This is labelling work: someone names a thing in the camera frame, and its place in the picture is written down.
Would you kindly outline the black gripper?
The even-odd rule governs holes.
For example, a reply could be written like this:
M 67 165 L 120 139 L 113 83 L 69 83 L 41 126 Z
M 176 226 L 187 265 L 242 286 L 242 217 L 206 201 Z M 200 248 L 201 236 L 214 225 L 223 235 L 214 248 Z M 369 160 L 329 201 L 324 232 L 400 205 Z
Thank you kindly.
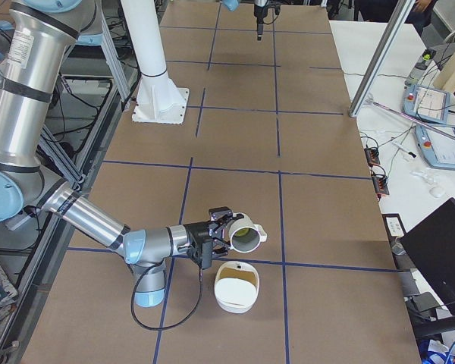
M 210 221 L 184 225 L 189 243 L 187 255 L 199 268 L 210 268 L 212 256 L 226 256 L 230 252 L 229 242 L 213 237 L 223 237 L 226 229 L 244 218 L 243 213 L 233 212 L 227 206 L 210 209 L 209 216 Z
M 254 16 L 256 18 L 256 37 L 261 40 L 264 33 L 264 20 L 268 14 L 268 0 L 254 0 Z

